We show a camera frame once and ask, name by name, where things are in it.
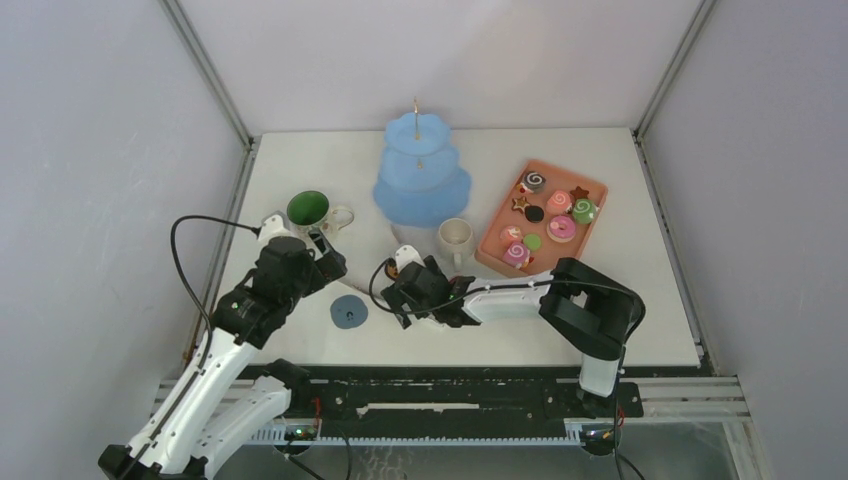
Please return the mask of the green macaron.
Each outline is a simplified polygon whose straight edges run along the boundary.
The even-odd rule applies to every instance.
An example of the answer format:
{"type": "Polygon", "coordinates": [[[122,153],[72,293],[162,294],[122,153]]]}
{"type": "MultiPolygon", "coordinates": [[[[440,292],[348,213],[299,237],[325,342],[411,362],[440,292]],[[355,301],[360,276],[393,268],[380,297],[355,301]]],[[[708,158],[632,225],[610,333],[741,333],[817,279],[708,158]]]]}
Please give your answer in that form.
{"type": "Polygon", "coordinates": [[[536,252],[542,246],[542,239],[537,234],[527,234],[523,237],[522,243],[531,251],[536,252]]]}

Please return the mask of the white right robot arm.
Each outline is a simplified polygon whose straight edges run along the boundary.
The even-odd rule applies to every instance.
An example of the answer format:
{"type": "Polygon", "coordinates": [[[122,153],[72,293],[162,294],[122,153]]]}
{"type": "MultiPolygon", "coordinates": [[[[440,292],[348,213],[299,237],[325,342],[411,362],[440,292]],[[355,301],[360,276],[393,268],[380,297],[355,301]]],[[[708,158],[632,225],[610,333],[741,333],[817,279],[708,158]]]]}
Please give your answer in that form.
{"type": "Polygon", "coordinates": [[[581,354],[577,393],[582,410],[602,416],[616,405],[626,344],[646,315],[645,303],[635,291],[572,257],[530,276],[449,278],[433,257],[422,258],[413,247],[403,245],[376,271],[391,269],[396,271],[393,281],[380,293],[369,287],[367,294],[402,328],[410,327],[415,318],[452,328],[542,320],[581,354]]]}

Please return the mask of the magenta swirl roll cake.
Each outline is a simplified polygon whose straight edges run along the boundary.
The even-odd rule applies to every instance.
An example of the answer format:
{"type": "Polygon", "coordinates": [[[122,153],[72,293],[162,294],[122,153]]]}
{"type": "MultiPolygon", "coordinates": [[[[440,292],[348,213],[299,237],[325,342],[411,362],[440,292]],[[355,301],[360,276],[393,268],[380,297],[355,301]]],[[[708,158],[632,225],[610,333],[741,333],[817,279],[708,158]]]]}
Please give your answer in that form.
{"type": "Polygon", "coordinates": [[[522,242],[512,242],[502,255],[502,261],[515,269],[523,269],[529,265],[532,251],[522,242]]]}

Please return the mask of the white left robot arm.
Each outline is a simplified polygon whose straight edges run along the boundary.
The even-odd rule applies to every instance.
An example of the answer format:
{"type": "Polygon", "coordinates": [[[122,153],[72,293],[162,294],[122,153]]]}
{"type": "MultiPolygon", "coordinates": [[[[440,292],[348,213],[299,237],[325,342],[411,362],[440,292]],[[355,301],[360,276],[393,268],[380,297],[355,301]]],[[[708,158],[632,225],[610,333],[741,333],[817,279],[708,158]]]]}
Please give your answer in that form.
{"type": "Polygon", "coordinates": [[[267,364],[248,393],[216,411],[232,383],[304,298],[346,272],[318,227],[300,238],[280,214],[252,228],[261,245],[253,268],[206,316],[199,351],[145,426],[109,445],[98,465],[110,479],[211,479],[263,425],[305,414],[308,372],[284,359],[267,364]]]}

